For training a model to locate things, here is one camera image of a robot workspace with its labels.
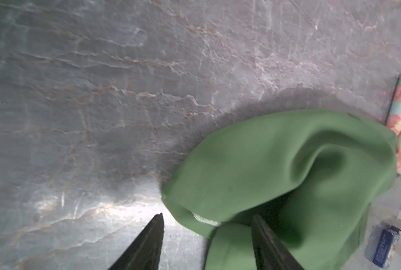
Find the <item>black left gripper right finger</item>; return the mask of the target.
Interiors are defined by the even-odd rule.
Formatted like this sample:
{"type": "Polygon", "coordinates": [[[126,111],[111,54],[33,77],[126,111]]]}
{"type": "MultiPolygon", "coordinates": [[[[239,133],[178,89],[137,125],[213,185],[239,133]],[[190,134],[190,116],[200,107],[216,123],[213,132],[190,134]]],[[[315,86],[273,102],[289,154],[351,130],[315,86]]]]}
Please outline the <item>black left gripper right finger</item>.
{"type": "Polygon", "coordinates": [[[258,270],[304,269],[260,215],[253,217],[251,236],[258,270]]]}

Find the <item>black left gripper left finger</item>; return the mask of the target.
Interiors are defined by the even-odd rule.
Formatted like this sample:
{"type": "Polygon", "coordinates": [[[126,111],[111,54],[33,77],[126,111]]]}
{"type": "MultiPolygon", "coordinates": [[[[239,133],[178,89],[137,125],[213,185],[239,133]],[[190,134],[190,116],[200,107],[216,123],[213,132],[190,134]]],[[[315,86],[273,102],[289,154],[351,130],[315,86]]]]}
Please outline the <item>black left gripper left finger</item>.
{"type": "Polygon", "coordinates": [[[109,270],[158,270],[164,237],[163,214],[155,215],[109,270]]]}

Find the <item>dark green skirt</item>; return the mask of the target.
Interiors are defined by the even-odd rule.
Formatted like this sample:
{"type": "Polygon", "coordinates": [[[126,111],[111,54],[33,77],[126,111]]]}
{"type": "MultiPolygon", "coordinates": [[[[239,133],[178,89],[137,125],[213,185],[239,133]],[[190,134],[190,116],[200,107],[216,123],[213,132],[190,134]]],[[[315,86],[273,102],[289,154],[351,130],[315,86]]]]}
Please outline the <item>dark green skirt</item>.
{"type": "Polygon", "coordinates": [[[396,180],[396,134],[352,114],[277,112],[208,135],[162,190],[210,240],[205,268],[254,270],[260,215],[306,270],[339,270],[364,242],[371,204],[396,180]]]}

